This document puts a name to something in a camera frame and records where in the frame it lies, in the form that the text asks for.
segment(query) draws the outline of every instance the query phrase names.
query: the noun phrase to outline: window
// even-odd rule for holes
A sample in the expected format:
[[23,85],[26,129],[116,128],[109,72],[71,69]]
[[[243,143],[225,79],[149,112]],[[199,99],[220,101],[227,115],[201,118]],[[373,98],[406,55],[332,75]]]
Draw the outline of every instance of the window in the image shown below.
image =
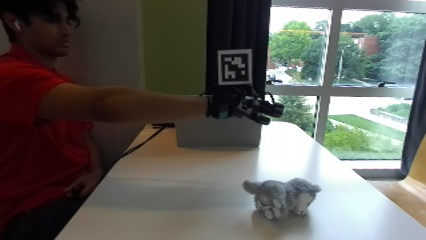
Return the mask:
[[360,168],[400,168],[424,12],[418,1],[273,0],[267,91],[291,111],[276,120]]

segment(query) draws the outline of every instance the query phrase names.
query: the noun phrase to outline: gray box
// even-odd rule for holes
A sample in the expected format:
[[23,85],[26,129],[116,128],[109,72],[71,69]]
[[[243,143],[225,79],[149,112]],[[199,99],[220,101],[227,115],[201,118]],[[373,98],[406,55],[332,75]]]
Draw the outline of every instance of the gray box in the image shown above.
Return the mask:
[[259,147],[263,125],[248,118],[176,122],[177,146],[184,148]]

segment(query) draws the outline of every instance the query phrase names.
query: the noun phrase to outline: red shirt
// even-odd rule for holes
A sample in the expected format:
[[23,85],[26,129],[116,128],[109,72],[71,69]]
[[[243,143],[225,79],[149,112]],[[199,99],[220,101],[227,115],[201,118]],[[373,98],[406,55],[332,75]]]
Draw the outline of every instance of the red shirt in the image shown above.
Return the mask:
[[0,232],[14,217],[64,198],[88,171],[92,124],[36,115],[47,92],[70,82],[19,46],[0,56]]

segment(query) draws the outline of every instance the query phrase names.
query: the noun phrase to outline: hair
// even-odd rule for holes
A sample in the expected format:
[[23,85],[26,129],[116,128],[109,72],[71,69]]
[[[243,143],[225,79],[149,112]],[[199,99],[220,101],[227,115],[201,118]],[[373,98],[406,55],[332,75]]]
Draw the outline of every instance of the hair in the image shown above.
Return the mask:
[[10,42],[15,42],[15,31],[6,24],[3,19],[4,13],[12,13],[20,21],[27,25],[31,25],[30,17],[48,16],[55,18],[56,7],[62,2],[67,7],[70,20],[75,23],[75,26],[80,26],[79,4],[82,0],[0,0],[0,18],[3,20],[3,27],[8,34]]

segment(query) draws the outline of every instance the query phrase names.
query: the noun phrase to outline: gray plush toy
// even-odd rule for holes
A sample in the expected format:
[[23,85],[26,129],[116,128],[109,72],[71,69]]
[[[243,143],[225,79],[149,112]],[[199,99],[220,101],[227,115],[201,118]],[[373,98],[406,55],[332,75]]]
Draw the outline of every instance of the gray plush toy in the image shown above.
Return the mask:
[[255,195],[256,209],[269,220],[287,218],[289,212],[305,216],[308,207],[321,191],[318,185],[301,178],[295,178],[289,182],[247,180],[243,187]]

